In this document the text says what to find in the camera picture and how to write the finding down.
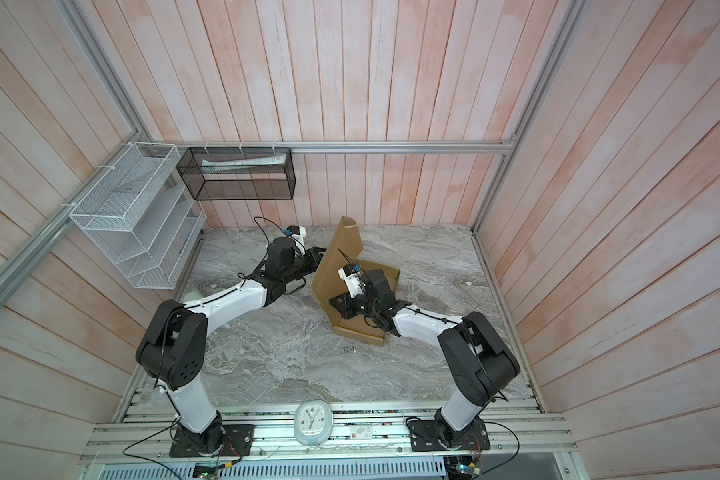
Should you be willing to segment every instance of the alarm clock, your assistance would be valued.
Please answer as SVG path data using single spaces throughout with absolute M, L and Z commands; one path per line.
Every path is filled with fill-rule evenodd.
M 333 430 L 333 412 L 323 400 L 309 400 L 296 409 L 293 435 L 298 443 L 315 446 L 328 440 Z

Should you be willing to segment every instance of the cardboard box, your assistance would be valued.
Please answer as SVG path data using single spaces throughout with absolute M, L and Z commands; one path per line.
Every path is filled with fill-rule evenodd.
M 338 228 L 333 235 L 333 239 L 331 239 L 331 244 L 328 245 L 322 260 L 320 260 L 320 266 L 315 272 L 315 277 L 312 278 L 312 293 L 320 304 L 320 308 L 326 312 L 334 333 L 372 345 L 382 346 L 384 345 L 385 335 L 383 330 L 366 324 L 362 315 L 345 320 L 338 310 L 330 304 L 331 298 L 348 292 L 346 283 L 338 277 L 338 270 L 347 264 L 344 255 L 339 250 L 349 258 L 357 259 L 357 264 L 364 270 L 382 269 L 393 292 L 398 287 L 400 270 L 393 266 L 358 259 L 358 255 L 362 252 L 362 240 L 360 239 L 357 223 L 354 219 L 343 216 L 338 222 Z

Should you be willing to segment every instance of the black mesh basket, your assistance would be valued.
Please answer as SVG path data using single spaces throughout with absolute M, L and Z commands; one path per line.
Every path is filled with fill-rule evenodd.
M 192 147 L 176 168 L 195 200 L 290 200 L 296 188 L 289 148 Z

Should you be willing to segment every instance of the white mesh shelf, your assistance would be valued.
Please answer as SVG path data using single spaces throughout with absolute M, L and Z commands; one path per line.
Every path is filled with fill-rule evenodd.
M 131 145 L 70 215 L 135 287 L 173 288 L 205 223 L 183 185 L 163 189 L 178 159 L 175 145 Z

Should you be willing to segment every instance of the gray marble surface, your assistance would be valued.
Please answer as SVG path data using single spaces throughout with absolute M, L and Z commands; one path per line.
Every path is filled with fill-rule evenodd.
M 307 247 L 327 246 L 335 229 L 309 228 Z M 277 229 L 267 233 L 272 238 Z M 507 341 L 467 227 L 361 226 L 360 235 L 361 258 L 400 268 L 397 298 L 448 315 L 477 310 Z M 265 251 L 257 228 L 210 230 L 185 292 L 211 294 L 238 283 L 237 273 L 248 274 Z M 387 335 L 377 347 L 334 334 L 309 284 L 215 331 L 201 375 L 215 405 L 445 400 L 455 388 L 442 353 L 431 346 Z M 519 377 L 504 393 L 526 398 L 531 390 Z M 152 392 L 140 402 L 168 405 Z

